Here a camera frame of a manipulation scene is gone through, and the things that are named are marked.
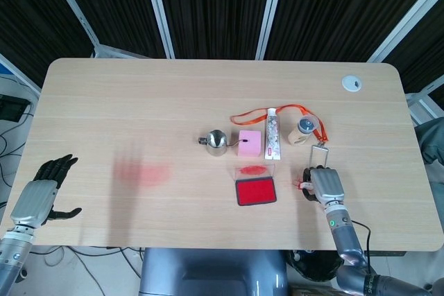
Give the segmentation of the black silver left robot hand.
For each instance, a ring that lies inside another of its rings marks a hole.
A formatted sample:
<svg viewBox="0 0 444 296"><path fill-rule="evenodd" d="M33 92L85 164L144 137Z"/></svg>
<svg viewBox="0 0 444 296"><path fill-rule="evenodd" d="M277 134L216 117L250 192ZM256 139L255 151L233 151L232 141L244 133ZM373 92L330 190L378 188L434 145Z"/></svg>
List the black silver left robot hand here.
<svg viewBox="0 0 444 296"><path fill-rule="evenodd" d="M82 209L56 211L54 202L70 168L78 161L72 154L41 165L33 180L21 192L10 218L17 226L38 229L49 220L67 220L76 217Z"/></svg>

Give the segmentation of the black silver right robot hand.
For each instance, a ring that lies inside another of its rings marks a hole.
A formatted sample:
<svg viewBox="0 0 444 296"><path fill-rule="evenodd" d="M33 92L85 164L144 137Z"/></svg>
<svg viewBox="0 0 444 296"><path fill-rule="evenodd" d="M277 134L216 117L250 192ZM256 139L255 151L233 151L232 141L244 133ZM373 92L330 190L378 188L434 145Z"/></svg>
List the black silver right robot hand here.
<svg viewBox="0 0 444 296"><path fill-rule="evenodd" d="M343 202L345 192L335 169L306 168L300 184L302 193L308 201L316 201L324 207L331 202Z"/></svg>

